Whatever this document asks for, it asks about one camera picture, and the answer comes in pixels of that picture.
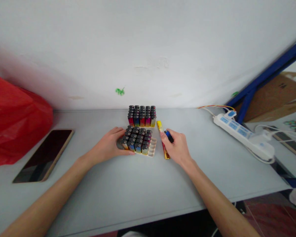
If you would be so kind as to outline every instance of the forearm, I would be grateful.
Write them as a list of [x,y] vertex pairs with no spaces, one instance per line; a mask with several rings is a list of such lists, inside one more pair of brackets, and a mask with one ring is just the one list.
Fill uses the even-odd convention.
[[260,236],[223,193],[210,181],[193,159],[183,169],[201,195],[221,234],[227,236]]
[[70,195],[92,166],[80,157],[74,165],[1,235],[44,236]]

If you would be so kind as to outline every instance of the yellow lighter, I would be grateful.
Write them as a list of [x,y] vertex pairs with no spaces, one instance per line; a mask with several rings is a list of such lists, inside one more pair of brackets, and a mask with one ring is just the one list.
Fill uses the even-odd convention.
[[[157,121],[157,127],[158,127],[158,129],[159,129],[160,132],[164,132],[164,129],[163,129],[162,124],[161,124],[161,121]],[[164,158],[166,160],[170,159],[170,156],[169,156],[169,154],[167,152],[167,149],[164,146],[164,143],[162,143],[162,147],[163,147]]]

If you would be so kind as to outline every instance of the smartphone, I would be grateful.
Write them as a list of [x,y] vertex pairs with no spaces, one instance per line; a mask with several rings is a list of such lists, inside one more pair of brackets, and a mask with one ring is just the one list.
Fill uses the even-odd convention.
[[[272,128],[265,128],[265,130],[268,130],[268,131],[277,131],[276,129],[272,129]],[[286,140],[292,140],[291,137],[287,136],[285,133],[283,132],[278,132],[278,133],[275,133],[273,135],[273,137],[278,140],[278,141],[281,141],[281,144],[283,144],[284,146],[286,146],[291,152],[293,152],[295,155],[296,155],[296,142],[295,141],[289,141],[289,142],[283,142],[283,141],[286,141]]]
[[73,133],[72,129],[52,130],[13,180],[13,183],[47,180]]

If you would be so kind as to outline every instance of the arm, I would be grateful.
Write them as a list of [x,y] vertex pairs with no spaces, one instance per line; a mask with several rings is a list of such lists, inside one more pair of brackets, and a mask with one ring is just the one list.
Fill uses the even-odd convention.
[[134,155],[129,150],[120,150],[116,141],[125,133],[122,128],[113,128],[89,152],[76,160],[72,167],[1,235],[44,236],[63,205],[81,182],[86,173],[96,164],[118,155]]
[[184,169],[192,180],[221,234],[224,237],[260,236],[192,159],[185,135],[171,129],[168,131],[174,143],[170,143],[165,133],[161,133],[162,142],[171,158]]

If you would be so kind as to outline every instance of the white wall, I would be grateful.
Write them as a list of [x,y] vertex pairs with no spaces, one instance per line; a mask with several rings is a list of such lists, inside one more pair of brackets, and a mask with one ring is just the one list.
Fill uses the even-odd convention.
[[0,0],[0,74],[63,110],[223,104],[295,41],[296,1]]

